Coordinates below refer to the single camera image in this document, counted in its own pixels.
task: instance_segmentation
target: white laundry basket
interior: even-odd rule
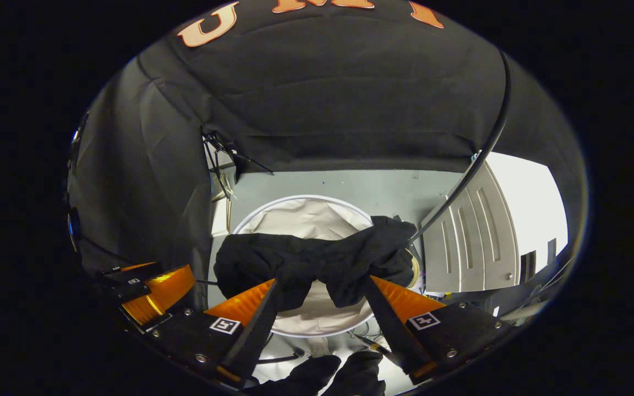
[[[233,233],[340,240],[372,225],[368,214],[348,202],[328,196],[293,195],[257,208]],[[337,308],[326,285],[314,281],[300,308],[277,314],[272,331],[298,338],[334,336],[359,326],[372,316],[365,299],[352,306]]]

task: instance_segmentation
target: black cable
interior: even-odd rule
[[[98,244],[94,243],[93,241],[91,241],[89,238],[87,238],[84,235],[80,235],[80,240],[85,240],[87,241],[93,248],[95,248],[98,251],[101,251],[104,254],[108,254],[109,256],[112,256],[120,261],[125,262],[126,264],[130,264],[132,266],[135,266],[136,264],[138,264],[137,261],[132,261],[130,258],[127,258],[125,256],[121,256],[120,254],[116,254],[116,253],[112,253],[111,251],[108,251],[106,249],[104,249],[102,246],[99,246]]]
[[[90,239],[88,239],[87,237],[81,235],[80,236],[80,240],[85,240],[87,241],[91,246],[93,246],[94,248],[96,248],[97,250],[101,251],[104,254],[108,254],[109,256],[113,256],[114,258],[120,260],[120,261],[124,261],[127,264],[130,264],[132,266],[138,264],[136,261],[131,261],[131,259],[125,257],[125,256],[121,256],[120,254],[116,254],[116,253],[112,253],[111,251],[108,251],[106,249],[104,249],[102,246],[99,246],[98,244],[94,243],[93,241],[91,241]],[[200,279],[196,279],[195,280],[197,283],[204,283],[206,285],[214,285],[217,286],[216,282],[213,282],[211,280],[200,280]]]
[[[202,143],[204,144],[205,150],[207,150],[207,156],[209,157],[209,162],[212,163],[212,173],[214,173],[217,176],[217,181],[219,182],[219,186],[222,188],[222,191],[224,191],[224,196],[226,196],[227,200],[231,200],[231,198],[229,198],[229,193],[227,193],[226,188],[224,188],[224,183],[222,183],[222,177],[221,177],[221,172],[219,171],[219,155],[218,155],[218,150],[216,148],[216,146],[214,147],[214,156],[217,158],[217,162],[214,163],[214,159],[212,158],[212,154],[209,152],[209,138],[204,138],[202,139]]]
[[[302,358],[305,355],[305,351],[300,348],[295,348],[292,356],[277,357],[274,359],[261,359],[256,362],[256,364],[269,364],[269,363],[281,363],[281,361],[290,361]]]
[[[222,142],[219,141],[219,139],[217,138],[217,134],[216,133],[211,133],[211,135],[207,135],[206,136],[206,141],[208,143],[210,143],[214,147],[214,150],[216,150],[216,151],[224,151],[224,153],[226,153],[229,156],[237,156],[237,157],[241,158],[242,160],[253,162],[257,166],[259,166],[259,168],[263,169],[264,171],[266,171],[268,173],[271,173],[271,175],[274,174],[274,172],[271,169],[268,169],[266,166],[264,166],[261,163],[257,162],[253,158],[251,158],[249,156],[241,155],[241,153],[238,153],[236,150],[234,150],[233,152],[230,152],[226,148],[226,146]]]
[[[359,334],[359,336],[365,336],[368,334],[368,332],[370,331],[370,325],[368,324],[368,322],[365,322],[365,331],[362,334]]]
[[[566,273],[562,273],[562,271],[564,271],[564,268],[566,268],[566,266],[571,263],[571,261],[576,258],[576,256],[571,256],[571,258],[566,261],[566,263],[561,266],[561,268],[559,268],[559,270],[551,277],[551,279],[543,286],[541,287],[538,291],[535,291],[535,293],[531,293],[530,296],[528,296],[528,298],[524,299],[521,303],[520,306],[515,309],[514,311],[510,311],[508,313],[506,313],[505,315],[509,315],[509,314],[514,314],[517,311],[520,311],[522,308],[524,308],[524,306],[526,306],[527,304],[530,304],[535,298],[538,298],[539,295],[541,295],[541,293],[543,293],[543,291],[548,290],[549,288],[551,288],[551,286],[554,285],[554,283],[557,283],[559,280],[561,280],[561,278],[563,278]]]
[[[269,335],[269,338],[266,340],[266,343],[264,344],[264,348],[269,346],[269,342],[272,340],[272,335],[273,335],[273,333],[271,333],[271,335]]]
[[[197,283],[204,283],[205,285],[214,285],[217,286],[216,282],[212,282],[211,280],[200,280],[200,279],[195,279],[195,281]]]
[[[485,145],[483,145],[483,149],[481,150],[481,153],[479,153],[479,155],[473,161],[473,165],[468,170],[466,175],[463,176],[463,178],[461,179],[461,182],[458,183],[458,185],[455,187],[455,189],[453,190],[453,192],[451,193],[447,201],[445,201],[445,203],[439,208],[439,210],[437,210],[437,213],[435,213],[435,215],[432,216],[430,221],[428,221],[427,224],[423,225],[422,228],[420,228],[420,231],[417,231],[417,233],[415,233],[415,235],[413,235],[412,238],[410,238],[410,240],[408,241],[409,244],[416,241],[417,238],[420,238],[420,236],[422,236],[423,233],[425,233],[425,231],[428,228],[430,228],[430,226],[432,226],[433,223],[435,223],[435,221],[437,221],[437,219],[442,215],[442,213],[444,213],[445,210],[448,209],[451,203],[456,198],[458,198],[458,195],[463,191],[463,189],[466,187],[468,182],[471,181],[471,178],[473,178],[473,176],[476,174],[478,169],[480,169],[481,166],[483,166],[483,162],[486,160],[488,153],[490,153],[491,150],[493,150],[493,146],[495,146],[496,142],[498,142],[498,138],[500,138],[500,135],[503,132],[503,129],[505,128],[505,123],[507,121],[507,116],[508,116],[508,105],[510,103],[510,65],[508,65],[508,56],[501,50],[499,50],[499,52],[500,52],[500,57],[503,60],[503,66],[505,69],[505,91],[503,93],[503,103],[501,103],[500,111],[498,112],[498,118],[496,119],[495,124],[493,125],[493,131],[491,131],[491,136],[488,138]]]

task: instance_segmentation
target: white door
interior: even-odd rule
[[[518,284],[520,256],[505,198],[486,163],[466,186],[483,245],[485,290]]]
[[[485,290],[483,241],[468,190],[464,189],[450,208],[460,248],[460,291]]]
[[[423,223],[427,223],[429,218],[425,218]],[[425,231],[423,237],[425,289],[439,293],[460,291],[460,253],[451,207]]]

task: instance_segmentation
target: orange lettering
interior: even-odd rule
[[[367,0],[332,0],[332,4],[339,7],[375,8],[375,5]]]
[[[425,7],[424,5],[419,5],[418,3],[408,2],[412,6],[413,13],[410,14],[416,20],[420,22],[425,22],[428,25],[434,26],[435,28],[444,29],[445,26],[442,25],[440,21],[437,20],[435,13],[430,10],[430,8]]]
[[[327,3],[327,0],[307,0],[315,6],[323,6]],[[277,0],[277,7],[274,8],[274,13],[284,13],[287,11],[300,10],[305,7],[305,3],[298,2],[297,0]]]
[[[234,5],[236,6],[238,3],[239,2],[234,2],[229,5],[224,5],[224,7],[219,8],[219,10],[212,13],[212,15],[217,15],[219,18],[219,26],[211,32],[202,32],[201,23],[204,22],[204,19],[201,19],[184,28],[182,32],[178,33],[178,36],[183,38],[183,42],[187,45],[187,47],[199,47],[205,43],[211,42],[234,26],[236,23],[236,11],[234,11]]]

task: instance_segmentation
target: black hose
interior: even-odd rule
[[[420,238],[420,236],[422,236],[422,234],[425,233],[425,231],[430,228],[430,226],[432,226],[435,221],[437,221],[442,213],[444,213],[445,210],[448,209],[448,207],[458,197],[461,191],[463,191],[468,182],[471,181],[471,178],[473,178],[473,176],[476,174],[478,169],[483,166],[483,162],[486,160],[488,153],[493,150],[493,146],[495,146],[496,142],[498,142],[498,138],[500,138],[500,135],[505,128],[505,123],[508,116],[508,105],[510,103],[510,65],[508,65],[508,56],[501,50],[499,50],[499,52],[500,57],[503,60],[503,67],[505,69],[505,91],[503,93],[503,103],[501,103],[500,111],[498,112],[498,118],[493,125],[491,136],[488,138],[485,145],[483,145],[481,153],[479,153],[479,155],[473,161],[473,165],[468,170],[466,175],[463,176],[461,182],[456,185],[456,188],[453,190],[447,201],[445,201],[445,203],[439,208],[439,210],[437,210],[437,213],[432,216],[430,221],[428,221],[427,224],[423,225],[422,228],[420,228],[420,231],[417,231],[417,233],[415,233],[415,235],[410,238],[410,240],[408,241],[409,244],[412,244],[414,241],[417,240],[417,238]]]
[[[305,355],[305,351],[300,348],[295,348],[292,356],[277,357],[274,359],[261,359],[256,362],[256,364],[268,364],[268,363],[281,363],[281,361],[290,361],[302,358]]]

